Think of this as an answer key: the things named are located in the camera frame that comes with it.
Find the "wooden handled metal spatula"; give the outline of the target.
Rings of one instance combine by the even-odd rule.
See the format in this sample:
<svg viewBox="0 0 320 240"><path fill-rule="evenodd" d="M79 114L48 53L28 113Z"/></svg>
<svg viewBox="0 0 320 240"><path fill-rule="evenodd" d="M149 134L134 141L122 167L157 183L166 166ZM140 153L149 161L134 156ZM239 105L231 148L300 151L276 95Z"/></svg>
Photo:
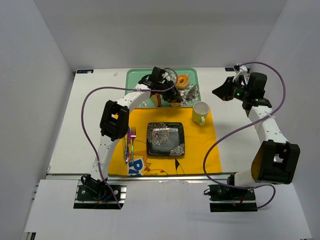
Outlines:
<svg viewBox="0 0 320 240"><path fill-rule="evenodd" d="M193 98L195 97L199 92L199 86L198 85L193 85L188 92L185 93L185 98L189 99L189 98Z"/></svg>

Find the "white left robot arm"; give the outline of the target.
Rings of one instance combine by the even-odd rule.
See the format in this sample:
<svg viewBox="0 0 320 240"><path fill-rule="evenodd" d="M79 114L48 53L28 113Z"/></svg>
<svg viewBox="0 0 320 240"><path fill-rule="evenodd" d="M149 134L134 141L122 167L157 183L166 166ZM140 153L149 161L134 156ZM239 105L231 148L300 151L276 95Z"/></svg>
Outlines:
<svg viewBox="0 0 320 240"><path fill-rule="evenodd" d="M105 193L108 171L114 150L122 138L128 133L130 113L143 101L149 99L151 95L159 94L167 103L180 103L183 99L178 93L176 84L178 74L169 67L154 67L150 74L143 76L133 88L103 86L91 90L83 100L81 107L81 127L89 144L93 148L95 160L89 174L81 177L81 183L93 195L100 197ZM100 146L95 148L90 139L84 121L85 105L88 98L99 90L123 90L128 93L116 100L108 100L105 103L100 128Z"/></svg>

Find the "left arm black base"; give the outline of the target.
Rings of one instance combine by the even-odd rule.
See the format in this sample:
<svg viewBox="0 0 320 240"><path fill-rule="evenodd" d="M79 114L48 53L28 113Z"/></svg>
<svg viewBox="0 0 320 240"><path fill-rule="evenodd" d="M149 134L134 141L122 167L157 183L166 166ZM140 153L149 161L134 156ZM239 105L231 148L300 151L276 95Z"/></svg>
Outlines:
<svg viewBox="0 0 320 240"><path fill-rule="evenodd" d="M127 187L111 184L110 188L90 174L83 175L74 198L74 209L119 210L125 203Z"/></svg>

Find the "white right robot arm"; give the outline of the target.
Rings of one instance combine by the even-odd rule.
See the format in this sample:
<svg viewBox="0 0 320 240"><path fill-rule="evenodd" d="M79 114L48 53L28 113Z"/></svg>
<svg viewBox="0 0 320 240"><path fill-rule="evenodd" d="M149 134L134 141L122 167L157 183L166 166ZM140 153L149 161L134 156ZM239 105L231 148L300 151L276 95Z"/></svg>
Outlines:
<svg viewBox="0 0 320 240"><path fill-rule="evenodd" d="M248 83L244 80L242 75L229 76L220 87L212 91L223 101L237 99L242 102L242 108L254 124L260 141L260 148L251 167L234 173L229 178L229 183L237 187L288 185L294 178L300 147L287 140L272 118L272 105L264 97L267 76L253 72L249 75Z"/></svg>

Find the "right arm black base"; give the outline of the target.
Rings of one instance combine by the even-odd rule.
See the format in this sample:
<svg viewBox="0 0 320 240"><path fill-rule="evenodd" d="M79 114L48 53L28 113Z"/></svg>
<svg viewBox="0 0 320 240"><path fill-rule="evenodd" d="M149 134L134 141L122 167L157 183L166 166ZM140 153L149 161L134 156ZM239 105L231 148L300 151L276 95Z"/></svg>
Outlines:
<svg viewBox="0 0 320 240"><path fill-rule="evenodd" d="M256 195L253 190L210 184L203 191L203 194L209 196L209 206L212 213L258 211Z"/></svg>

